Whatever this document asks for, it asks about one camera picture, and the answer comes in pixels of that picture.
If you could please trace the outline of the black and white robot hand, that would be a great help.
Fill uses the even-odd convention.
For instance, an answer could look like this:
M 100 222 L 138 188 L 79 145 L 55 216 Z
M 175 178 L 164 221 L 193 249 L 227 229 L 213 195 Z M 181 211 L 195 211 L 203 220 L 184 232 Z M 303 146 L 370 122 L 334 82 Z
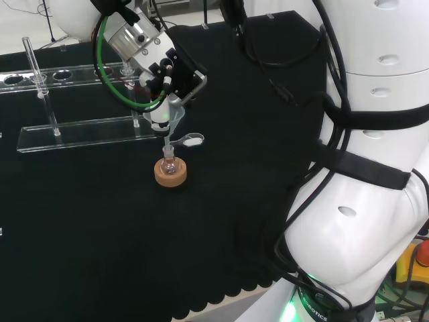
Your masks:
M 143 115 L 149 119 L 157 136 L 170 135 L 174 131 L 173 111 L 183 110 L 207 83 L 206 76 L 193 67 L 166 32 L 138 49 L 130 63 L 142 71 L 140 85 L 151 99 L 162 96 L 162 102 L 155 104 L 156 109 Z

